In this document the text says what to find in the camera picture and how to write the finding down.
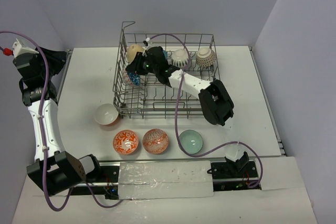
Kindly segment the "white bowl orange rim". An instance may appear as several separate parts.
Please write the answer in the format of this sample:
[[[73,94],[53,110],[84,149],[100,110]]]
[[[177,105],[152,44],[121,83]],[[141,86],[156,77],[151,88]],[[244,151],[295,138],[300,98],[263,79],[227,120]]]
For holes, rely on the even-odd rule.
[[[188,54],[185,49],[178,49],[171,54],[171,64],[183,68],[188,64]]]

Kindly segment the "blue white patterned bowl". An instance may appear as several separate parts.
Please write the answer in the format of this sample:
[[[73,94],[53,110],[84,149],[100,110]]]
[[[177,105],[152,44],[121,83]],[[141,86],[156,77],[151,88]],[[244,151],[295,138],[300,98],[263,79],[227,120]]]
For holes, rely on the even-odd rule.
[[[122,75],[122,81],[125,85],[138,87],[140,85],[141,79],[138,74],[131,73],[126,69],[124,69]]]

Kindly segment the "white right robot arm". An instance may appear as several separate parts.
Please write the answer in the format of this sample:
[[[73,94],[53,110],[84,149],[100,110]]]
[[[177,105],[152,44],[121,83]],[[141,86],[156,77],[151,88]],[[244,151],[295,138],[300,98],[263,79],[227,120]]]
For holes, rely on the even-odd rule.
[[[137,52],[134,60],[126,67],[126,70],[140,76],[146,76],[151,73],[156,76],[161,84],[178,89],[174,125],[179,148],[184,154],[190,157],[203,157],[224,146],[236,144],[236,142],[225,143],[204,154],[196,155],[190,154],[185,150],[179,137],[177,117],[182,91],[199,99],[203,116],[210,124],[224,126],[226,121],[233,117],[234,103],[220,80],[215,79],[212,82],[202,80],[186,73],[177,66],[169,64],[163,53],[163,48],[160,46],[152,47],[144,52]]]

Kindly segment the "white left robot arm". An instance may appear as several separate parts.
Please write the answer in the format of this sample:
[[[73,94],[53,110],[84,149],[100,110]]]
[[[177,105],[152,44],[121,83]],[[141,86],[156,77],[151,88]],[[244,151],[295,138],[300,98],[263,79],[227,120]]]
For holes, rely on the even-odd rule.
[[[19,87],[23,104],[33,120],[34,163],[27,166],[28,177],[48,196],[83,182],[101,178],[102,167],[92,154],[80,159],[66,152],[58,126],[57,90],[51,79],[66,63],[65,51],[14,49],[13,64],[21,75]]]

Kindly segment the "tan bowl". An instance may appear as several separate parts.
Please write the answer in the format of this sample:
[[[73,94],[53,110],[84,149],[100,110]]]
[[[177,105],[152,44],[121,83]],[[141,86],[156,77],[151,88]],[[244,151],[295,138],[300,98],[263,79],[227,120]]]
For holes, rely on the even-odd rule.
[[[128,47],[128,49],[127,49],[127,61],[128,61],[128,63],[131,63],[135,59],[138,52],[143,53],[144,48],[141,47],[138,44],[132,44]]]

